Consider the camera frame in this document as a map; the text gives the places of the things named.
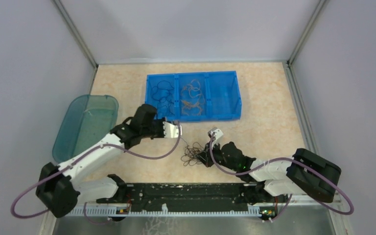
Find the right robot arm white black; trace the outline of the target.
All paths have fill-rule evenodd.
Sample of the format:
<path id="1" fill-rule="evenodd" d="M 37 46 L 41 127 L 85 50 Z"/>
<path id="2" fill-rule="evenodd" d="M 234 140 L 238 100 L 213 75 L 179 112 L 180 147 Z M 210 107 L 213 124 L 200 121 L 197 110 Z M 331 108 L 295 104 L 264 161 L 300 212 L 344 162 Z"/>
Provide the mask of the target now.
<path id="1" fill-rule="evenodd" d="M 304 148 L 298 148 L 290 158 L 264 162 L 244 155 L 229 142 L 213 148 L 207 144 L 195 157 L 206 167 L 218 164 L 244 182 L 258 183 L 256 195 L 262 202 L 282 194 L 295 194 L 331 203 L 342 172 L 337 165 Z"/>

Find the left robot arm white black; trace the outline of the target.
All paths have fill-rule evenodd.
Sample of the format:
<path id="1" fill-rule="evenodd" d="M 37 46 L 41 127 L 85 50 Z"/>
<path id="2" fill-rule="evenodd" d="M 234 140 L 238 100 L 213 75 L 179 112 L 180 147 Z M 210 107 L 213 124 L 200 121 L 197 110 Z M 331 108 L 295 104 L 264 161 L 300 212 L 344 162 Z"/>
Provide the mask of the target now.
<path id="1" fill-rule="evenodd" d="M 130 149 L 142 139 L 178 138 L 182 128 L 165 118 L 157 119 L 157 109 L 142 104 L 132 117 L 111 129 L 100 141 L 70 160 L 58 165 L 48 163 L 40 172 L 36 196 L 56 217 L 70 213 L 76 205 L 102 198 L 120 203 L 126 199 L 124 182 L 115 174 L 91 182 L 84 182 L 90 173 L 123 153 L 148 159 Z"/>

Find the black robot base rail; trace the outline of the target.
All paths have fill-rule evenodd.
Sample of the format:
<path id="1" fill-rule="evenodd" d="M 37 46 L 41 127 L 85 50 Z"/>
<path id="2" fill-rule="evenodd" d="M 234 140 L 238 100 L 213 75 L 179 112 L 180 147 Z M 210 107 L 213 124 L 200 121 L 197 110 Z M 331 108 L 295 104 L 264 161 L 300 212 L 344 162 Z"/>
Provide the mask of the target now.
<path id="1" fill-rule="evenodd" d="M 112 198 L 77 205 L 68 215 L 119 217 L 275 217 L 287 195 L 273 197 L 261 183 L 124 184 Z"/>

